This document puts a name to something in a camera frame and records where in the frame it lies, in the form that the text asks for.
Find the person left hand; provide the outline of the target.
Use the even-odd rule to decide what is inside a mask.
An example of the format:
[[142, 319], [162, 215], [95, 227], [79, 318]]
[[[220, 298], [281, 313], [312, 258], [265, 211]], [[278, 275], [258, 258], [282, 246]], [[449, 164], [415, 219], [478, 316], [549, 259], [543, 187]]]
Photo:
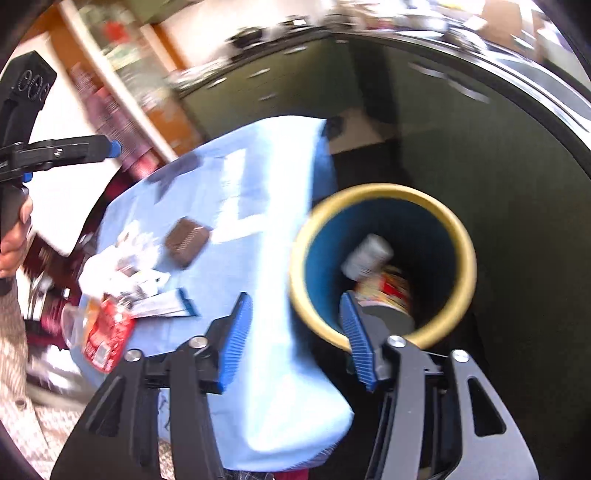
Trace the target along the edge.
[[13, 277], [24, 262], [31, 231], [32, 210], [33, 202], [27, 196], [21, 206], [19, 220], [2, 238], [0, 254], [0, 275], [2, 278]]

